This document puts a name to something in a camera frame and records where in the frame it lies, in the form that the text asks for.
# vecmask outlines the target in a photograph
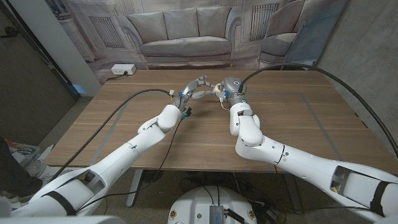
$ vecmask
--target wooden table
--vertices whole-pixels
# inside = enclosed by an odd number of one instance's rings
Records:
[[[202,75],[216,84],[224,77],[244,79],[251,71],[143,70],[122,80],[108,81],[47,156],[50,166],[63,165],[131,93],[148,88],[180,91]],[[276,141],[329,159],[356,162],[398,174],[392,155],[355,116],[323,75],[304,71],[263,72],[248,81],[246,95],[260,117],[262,132]],[[137,128],[157,116],[170,97],[145,93],[132,99],[109,121],[71,163],[85,167],[98,162],[137,134]],[[229,133],[229,111],[211,95],[190,100],[192,117],[183,120],[164,170],[267,172],[272,164],[237,155],[236,136]],[[173,128],[155,148],[132,167],[158,169],[167,152]]]

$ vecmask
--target concrete wall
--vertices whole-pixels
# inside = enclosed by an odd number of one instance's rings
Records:
[[[101,85],[44,0],[10,0],[36,38],[82,96],[95,96]]]
[[[352,86],[398,141],[398,1],[350,0],[318,66]],[[332,83],[393,152],[381,128],[359,101]]]

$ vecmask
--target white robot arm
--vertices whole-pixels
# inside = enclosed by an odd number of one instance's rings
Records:
[[[145,122],[138,135],[93,166],[61,175],[39,190],[29,203],[11,213],[12,217],[62,217],[66,215],[91,215],[110,187],[147,150],[161,142],[165,133],[179,119],[190,115],[186,103],[199,86],[213,87],[200,77],[190,82],[172,105],[167,105],[160,115]]]
[[[241,80],[225,78],[217,85],[231,105],[229,130],[238,136],[236,152],[246,158],[268,162],[315,185],[358,215],[376,222],[398,214],[398,177],[373,167],[314,156],[264,136],[260,121],[238,93]]]

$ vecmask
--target power strip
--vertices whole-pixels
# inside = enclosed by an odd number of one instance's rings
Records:
[[[123,75],[127,72],[127,75],[133,75],[137,68],[134,64],[115,64],[112,67],[113,75]]]

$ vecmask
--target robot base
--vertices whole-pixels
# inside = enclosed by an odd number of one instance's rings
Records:
[[[213,197],[214,205],[218,205],[218,190],[217,186],[205,187],[198,187],[190,190],[177,199],[170,209],[168,224],[238,224],[238,221],[229,216],[223,221],[209,222],[210,206],[212,205],[210,195]],[[230,208],[232,211],[243,217],[245,223],[257,224],[255,217],[249,217],[249,214],[252,211],[252,206],[242,195],[225,187],[218,186],[218,188],[220,190],[220,205],[223,206],[224,209]]]

